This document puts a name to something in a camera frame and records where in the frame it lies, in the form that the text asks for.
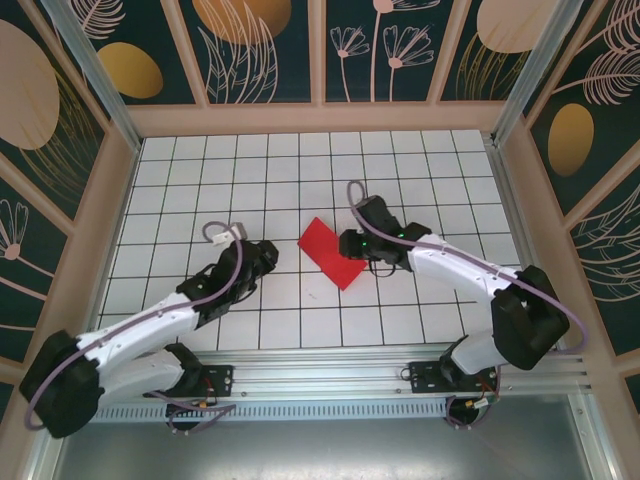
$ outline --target gold circle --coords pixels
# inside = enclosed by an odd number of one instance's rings
[[[153,97],[162,90],[160,68],[146,52],[135,45],[110,43],[98,51],[98,57],[120,93],[144,99]]]
[[[483,0],[478,37],[489,50],[522,53],[535,47],[557,0]]]
[[[569,103],[556,113],[549,132],[549,163],[563,177],[576,173],[593,144],[594,125],[589,110]]]
[[[249,33],[251,22],[245,4],[256,24],[262,19],[274,38],[291,18],[291,0],[193,0],[193,8],[211,33],[229,43],[255,45],[260,38]]]
[[[0,20],[0,138],[25,150],[45,145],[60,113],[56,71],[31,37]]]

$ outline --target grid floor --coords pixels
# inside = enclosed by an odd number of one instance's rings
[[[314,217],[338,234],[357,226],[346,199],[352,179],[401,223],[517,266],[478,131],[148,138],[100,326],[152,306],[215,262],[222,249],[201,227],[219,220],[242,222],[250,240],[272,240],[280,260],[250,299],[180,339],[192,350],[450,342],[489,327],[484,308],[437,280],[366,270],[341,292],[320,272],[297,240]]]

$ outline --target red cloth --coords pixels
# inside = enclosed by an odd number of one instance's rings
[[[340,255],[338,236],[317,217],[300,237],[298,245],[340,290],[345,290],[367,266],[364,260],[350,260]]]

